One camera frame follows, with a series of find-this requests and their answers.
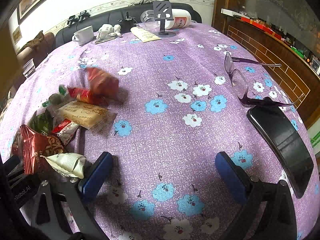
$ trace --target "screw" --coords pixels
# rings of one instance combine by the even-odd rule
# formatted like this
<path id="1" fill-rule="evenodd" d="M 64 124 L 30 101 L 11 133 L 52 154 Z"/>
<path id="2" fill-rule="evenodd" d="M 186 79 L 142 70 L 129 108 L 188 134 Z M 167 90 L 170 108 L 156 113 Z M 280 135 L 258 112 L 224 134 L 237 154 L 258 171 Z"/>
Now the screw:
<path id="1" fill-rule="evenodd" d="M 250 179 L 251 179 L 253 182 L 258 182 L 258 181 L 259 181 L 259 178 L 258 178 L 257 176 L 255 176 L 255 175 L 252 175 L 252 176 L 250 177 Z"/>
<path id="2" fill-rule="evenodd" d="M 43 187 L 44 187 L 44 186 L 47 186 L 48 183 L 49 183 L 49 182 L 48 182 L 47 180 L 43 180 L 43 181 L 41 182 L 41 186 L 43 186 Z"/>
<path id="3" fill-rule="evenodd" d="M 71 183 L 75 183 L 75 182 L 77 182 L 77 181 L 78 181 L 78 178 L 71 178 L 71 179 L 70 179 L 70 182 L 71 182 Z"/>
<path id="4" fill-rule="evenodd" d="M 282 186 L 286 186 L 286 185 L 287 185 L 287 182 L 286 182 L 285 180 L 281 179 L 281 180 L 280 180 L 280 184 L 281 184 Z"/>

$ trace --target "white figurine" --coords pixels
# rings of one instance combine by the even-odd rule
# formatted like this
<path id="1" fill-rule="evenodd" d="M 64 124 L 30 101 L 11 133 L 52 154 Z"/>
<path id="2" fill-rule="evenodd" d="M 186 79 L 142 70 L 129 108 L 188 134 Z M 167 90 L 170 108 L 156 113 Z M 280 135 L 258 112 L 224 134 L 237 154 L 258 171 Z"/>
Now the white figurine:
<path id="1" fill-rule="evenodd" d="M 119 24 L 116 24 L 114 27 L 110 24 L 104 24 L 98 30 L 97 40 L 104 40 L 114 36 L 121 37 L 120 29 L 121 26 Z"/>

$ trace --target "wallpaper border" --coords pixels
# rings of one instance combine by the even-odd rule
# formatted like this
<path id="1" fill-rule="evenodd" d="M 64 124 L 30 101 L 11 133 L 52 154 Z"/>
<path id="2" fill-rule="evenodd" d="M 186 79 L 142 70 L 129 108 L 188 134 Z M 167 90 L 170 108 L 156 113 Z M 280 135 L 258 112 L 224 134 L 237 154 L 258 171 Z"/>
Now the wallpaper border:
<path id="1" fill-rule="evenodd" d="M 98 15 L 103 12 L 111 11 L 114 9 L 126 7 L 129 4 L 132 4 L 134 2 L 138 2 L 140 0 L 116 0 L 111 1 L 108 3 L 104 3 L 101 5 L 97 5 L 95 7 L 92 7 L 90 9 L 87 9 L 87 11 L 90 13 L 91 16 Z M 190 3 L 190 4 L 200 4 L 200 5 L 206 5 L 206 6 L 212 6 L 214 5 L 214 1 L 212 0 L 169 0 L 171 2 L 183 2 L 183 3 Z M 58 23 L 57 25 L 53 26 L 50 30 L 46 31 L 45 33 L 52 32 L 54 35 L 57 34 L 59 30 L 61 30 L 65 24 L 67 19 L 64 21 Z"/>

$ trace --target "brick pattern panel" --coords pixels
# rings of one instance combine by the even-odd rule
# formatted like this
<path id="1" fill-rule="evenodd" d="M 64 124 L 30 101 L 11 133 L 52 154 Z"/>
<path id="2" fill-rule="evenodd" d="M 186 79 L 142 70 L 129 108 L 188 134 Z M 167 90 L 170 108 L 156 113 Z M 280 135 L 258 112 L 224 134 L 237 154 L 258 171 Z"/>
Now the brick pattern panel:
<path id="1" fill-rule="evenodd" d="M 292 102 L 296 101 L 299 96 L 304 94 L 304 96 L 295 105 L 295 107 L 298 108 L 307 94 L 310 92 L 309 87 L 302 81 L 302 79 L 279 57 L 277 57 L 262 44 L 252 39 L 246 33 L 243 33 L 229 25 L 227 36 L 253 54 L 253 56 L 259 62 L 266 64 L 282 64 L 281 67 L 265 67 L 265 69 L 280 85 Z"/>

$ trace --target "black sofa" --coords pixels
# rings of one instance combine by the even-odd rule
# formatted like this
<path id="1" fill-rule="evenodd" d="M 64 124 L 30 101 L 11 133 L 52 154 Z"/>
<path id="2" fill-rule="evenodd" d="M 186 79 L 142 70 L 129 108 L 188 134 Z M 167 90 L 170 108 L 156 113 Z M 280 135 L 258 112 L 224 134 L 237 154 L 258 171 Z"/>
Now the black sofa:
<path id="1" fill-rule="evenodd" d="M 186 4 L 186 3 L 174 3 L 173 2 L 173 3 L 171 3 L 171 6 L 173 9 L 187 10 L 191 15 L 192 20 L 195 20 L 198 23 L 202 23 L 202 19 L 201 19 L 200 14 L 198 14 L 192 8 L 191 5 Z M 125 18 L 126 12 L 129 12 L 129 16 L 133 17 L 138 23 L 141 23 L 140 16 L 146 10 L 153 10 L 152 3 L 128 6 L 128 7 L 123 7 L 123 8 L 119 8 L 116 10 L 104 12 L 104 13 L 86 18 L 82 22 L 73 23 L 73 25 L 71 25 L 71 27 L 68 27 L 67 23 L 65 23 L 66 27 L 59 30 L 55 36 L 56 48 L 60 47 L 61 45 L 65 44 L 67 42 L 70 42 L 72 39 L 73 33 L 75 33 L 78 30 L 81 30 L 87 26 L 92 25 L 93 31 L 97 32 L 103 24 L 111 24 L 111 25 L 119 24 L 119 20 Z"/>

